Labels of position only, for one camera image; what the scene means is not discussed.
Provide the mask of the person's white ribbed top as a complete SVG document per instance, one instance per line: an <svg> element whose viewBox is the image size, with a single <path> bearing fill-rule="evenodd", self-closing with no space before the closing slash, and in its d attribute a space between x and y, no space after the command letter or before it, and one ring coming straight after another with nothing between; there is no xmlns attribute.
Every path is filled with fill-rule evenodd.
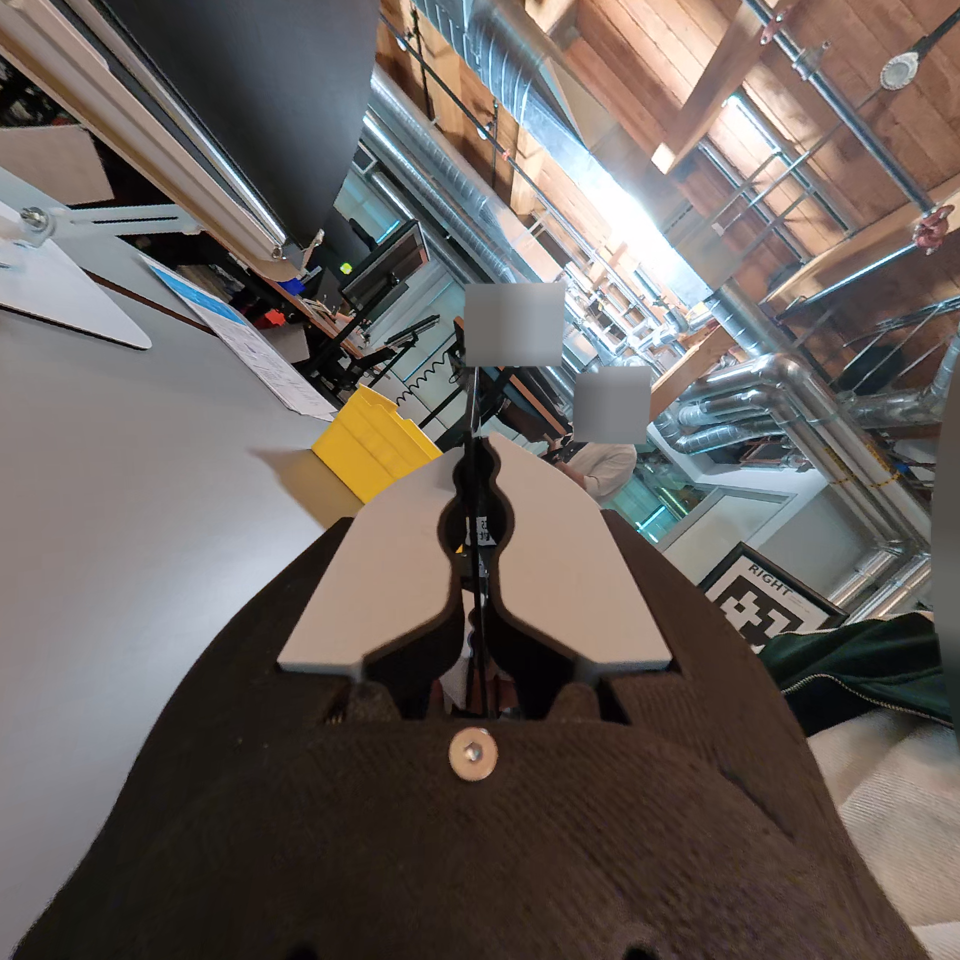
<svg viewBox="0 0 960 960"><path fill-rule="evenodd" d="M958 958L954 730L878 708L808 739L846 832L931 958Z"/></svg>

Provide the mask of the raised standing desk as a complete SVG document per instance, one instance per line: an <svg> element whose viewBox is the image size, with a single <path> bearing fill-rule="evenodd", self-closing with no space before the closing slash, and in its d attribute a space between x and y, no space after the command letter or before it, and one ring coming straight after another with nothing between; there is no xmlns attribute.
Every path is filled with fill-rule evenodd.
<svg viewBox="0 0 960 960"><path fill-rule="evenodd" d="M462 444L469 426L469 393L473 370L465 363L464 320L454 318L454 344L446 352L455 383L466 401L464 411L454 424L435 441L446 452ZM497 420L519 434L529 444L546 443L538 456L553 465L572 433L572 425L561 412L558 396L537 369L526 367L483 366L480 371L481 426Z"/></svg>

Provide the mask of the yellow plastic bin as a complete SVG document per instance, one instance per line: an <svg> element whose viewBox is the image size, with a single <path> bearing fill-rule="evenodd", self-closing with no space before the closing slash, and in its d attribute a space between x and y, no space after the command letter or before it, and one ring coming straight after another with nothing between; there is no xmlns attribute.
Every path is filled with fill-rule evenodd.
<svg viewBox="0 0 960 960"><path fill-rule="evenodd" d="M311 451L362 504L442 455L397 403L366 386L357 387Z"/></svg>

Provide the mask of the grey desk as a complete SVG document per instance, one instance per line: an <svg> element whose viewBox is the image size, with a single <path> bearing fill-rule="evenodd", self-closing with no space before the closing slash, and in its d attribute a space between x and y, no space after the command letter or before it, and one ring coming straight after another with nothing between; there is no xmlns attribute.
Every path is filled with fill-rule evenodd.
<svg viewBox="0 0 960 960"><path fill-rule="evenodd" d="M137 351L2 314L1 942L87 852L186 672L361 502L289 411L110 235L66 255Z"/></svg>

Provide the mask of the black computer monitor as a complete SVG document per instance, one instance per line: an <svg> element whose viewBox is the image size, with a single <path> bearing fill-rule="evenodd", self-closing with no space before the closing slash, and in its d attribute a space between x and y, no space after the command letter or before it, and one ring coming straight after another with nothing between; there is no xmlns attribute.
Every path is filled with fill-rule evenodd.
<svg viewBox="0 0 960 960"><path fill-rule="evenodd" d="M341 281L342 298L354 316L372 321L406 290L406 282L429 262L420 221L398 224Z"/></svg>

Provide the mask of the printed paper sheet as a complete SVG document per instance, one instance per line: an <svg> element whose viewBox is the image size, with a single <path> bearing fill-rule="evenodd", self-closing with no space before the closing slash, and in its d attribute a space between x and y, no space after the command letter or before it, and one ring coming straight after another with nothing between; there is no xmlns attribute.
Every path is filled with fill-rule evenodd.
<svg viewBox="0 0 960 960"><path fill-rule="evenodd" d="M144 253L146 267L227 346L289 410L330 423L337 408L322 397L234 307Z"/></svg>

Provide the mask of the framed tag sign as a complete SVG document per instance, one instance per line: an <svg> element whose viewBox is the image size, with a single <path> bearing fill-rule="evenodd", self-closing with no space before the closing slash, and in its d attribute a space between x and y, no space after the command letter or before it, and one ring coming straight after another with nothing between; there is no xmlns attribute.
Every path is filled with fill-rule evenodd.
<svg viewBox="0 0 960 960"><path fill-rule="evenodd" d="M842 626L846 610L739 542L699 582L704 596L755 652L774 638Z"/></svg>

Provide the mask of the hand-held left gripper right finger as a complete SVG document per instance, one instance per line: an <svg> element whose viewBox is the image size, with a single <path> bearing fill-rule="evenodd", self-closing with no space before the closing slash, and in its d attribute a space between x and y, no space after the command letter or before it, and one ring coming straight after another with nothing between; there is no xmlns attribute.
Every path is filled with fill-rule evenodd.
<svg viewBox="0 0 960 960"><path fill-rule="evenodd" d="M672 654L602 511L499 434L489 486L505 512L492 558L492 657L518 687L665 671Z"/></svg>

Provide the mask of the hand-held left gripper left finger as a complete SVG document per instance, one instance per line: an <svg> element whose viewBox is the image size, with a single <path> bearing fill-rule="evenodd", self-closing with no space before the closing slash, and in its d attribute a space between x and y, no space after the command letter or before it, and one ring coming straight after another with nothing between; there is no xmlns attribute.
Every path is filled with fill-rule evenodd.
<svg viewBox="0 0 960 960"><path fill-rule="evenodd" d="M349 525L277 658L284 671L373 678L392 654L418 655L431 635L451 639L428 653L437 676L459 657L464 612L444 522L457 499L455 448L394 481Z"/></svg>

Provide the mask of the person's green jacket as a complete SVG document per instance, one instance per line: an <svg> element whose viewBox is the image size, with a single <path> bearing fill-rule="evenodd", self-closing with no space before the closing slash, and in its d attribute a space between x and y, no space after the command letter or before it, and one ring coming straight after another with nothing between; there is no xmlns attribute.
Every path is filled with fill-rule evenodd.
<svg viewBox="0 0 960 960"><path fill-rule="evenodd" d="M808 738L873 711L954 728L939 638L925 611L785 632L755 653Z"/></svg>

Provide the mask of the large ribbed silver duct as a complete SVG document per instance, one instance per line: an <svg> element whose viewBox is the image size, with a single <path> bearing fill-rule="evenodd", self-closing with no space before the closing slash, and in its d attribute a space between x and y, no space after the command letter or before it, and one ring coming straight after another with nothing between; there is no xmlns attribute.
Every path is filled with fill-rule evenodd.
<svg viewBox="0 0 960 960"><path fill-rule="evenodd" d="M594 151L618 126L521 2L416 1L415 6L555 158Z"/></svg>

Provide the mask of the silver ventilation ducts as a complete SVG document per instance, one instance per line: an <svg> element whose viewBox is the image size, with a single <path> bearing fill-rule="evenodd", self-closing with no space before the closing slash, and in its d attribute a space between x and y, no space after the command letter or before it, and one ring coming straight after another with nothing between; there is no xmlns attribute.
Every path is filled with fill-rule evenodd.
<svg viewBox="0 0 960 960"><path fill-rule="evenodd" d="M654 421L693 456L783 435L864 526L873 549L828 595L850 621L906 613L932 586L930 510L809 366L767 354L695 382Z"/></svg>

